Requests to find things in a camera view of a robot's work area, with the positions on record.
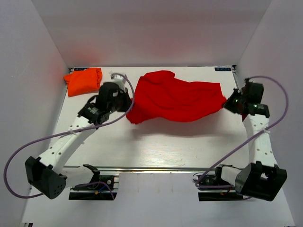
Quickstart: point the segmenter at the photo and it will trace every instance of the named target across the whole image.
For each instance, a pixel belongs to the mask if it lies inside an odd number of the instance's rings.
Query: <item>red cloth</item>
[[[102,79],[102,71],[99,68],[88,68],[67,74],[64,79],[68,87],[68,96],[77,96],[98,90]]]
[[[174,77],[173,72],[164,70],[140,77],[127,119],[134,124],[156,117],[192,122],[217,112],[226,101],[220,83],[186,82]]]

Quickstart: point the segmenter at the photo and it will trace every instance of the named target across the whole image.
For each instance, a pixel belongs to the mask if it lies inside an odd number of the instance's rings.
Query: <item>gray wall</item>
[[[0,7],[0,165],[26,142],[52,133],[64,91],[66,65],[30,0],[2,0]],[[20,153],[9,183],[27,195],[24,162],[40,143]],[[12,196],[0,180],[0,226],[19,226],[26,200]]]
[[[279,165],[287,169],[283,187],[296,226],[303,227],[303,1],[273,0],[238,64],[240,78],[266,75],[287,89],[290,106],[286,119],[273,128],[273,151]],[[265,82],[264,103],[272,121],[284,108],[279,89]]]
[[[33,0],[69,67],[237,64],[271,0]]]

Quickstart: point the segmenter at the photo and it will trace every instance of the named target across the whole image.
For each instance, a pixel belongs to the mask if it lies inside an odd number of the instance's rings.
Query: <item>orange towel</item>
[[[67,83],[68,96],[77,96],[98,90],[102,79],[102,71],[99,68],[89,68],[82,71],[74,71],[64,76]]]

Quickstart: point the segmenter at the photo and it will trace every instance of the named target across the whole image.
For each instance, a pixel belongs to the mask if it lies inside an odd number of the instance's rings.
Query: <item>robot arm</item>
[[[241,91],[235,89],[224,108],[242,115],[248,138],[263,131],[269,124],[269,110],[260,104],[263,85],[249,82]],[[240,195],[272,201],[286,181],[286,170],[280,169],[273,155],[269,133],[265,132],[248,143],[249,165],[240,170],[220,165],[216,177],[234,185]]]
[[[131,99],[125,88],[125,79],[111,75],[112,82],[104,83],[97,96],[88,100],[70,126],[71,134],[60,137],[38,158],[29,157],[25,163],[27,180],[50,199],[56,198],[66,187],[99,180],[99,171],[90,165],[64,168],[65,163],[87,137],[97,129],[73,133],[73,130],[98,126],[109,119],[114,111],[126,112]]]

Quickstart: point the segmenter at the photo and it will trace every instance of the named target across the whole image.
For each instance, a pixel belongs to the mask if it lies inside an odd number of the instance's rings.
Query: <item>white table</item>
[[[170,70],[185,81],[220,82],[227,98],[236,87],[231,71],[215,71],[213,67],[128,67],[102,68],[102,82],[110,81],[110,72],[126,73],[135,87],[147,72]],[[66,131],[77,112],[94,94],[68,97],[66,94],[55,133]],[[110,120],[121,113],[114,113]],[[190,123],[153,119],[132,125],[123,118],[100,128],[72,155],[66,165],[119,167],[209,167],[247,139],[241,117],[222,109]],[[245,167],[248,147],[245,146],[225,163]]]
[[[171,70],[186,81],[220,82],[226,97],[236,87],[232,72],[213,67],[102,68],[126,73],[135,86],[140,76]],[[77,112],[93,94],[65,97],[55,132],[69,128]],[[131,125],[126,118],[99,129],[80,146],[67,165],[113,167],[208,167],[247,139],[241,117],[220,110],[196,122],[154,119]],[[245,167],[248,148],[224,161]],[[69,189],[49,200],[30,199],[23,222],[35,227],[284,227],[293,225],[283,190],[273,202],[261,200],[199,202],[192,174],[122,173],[114,201],[69,201]]]

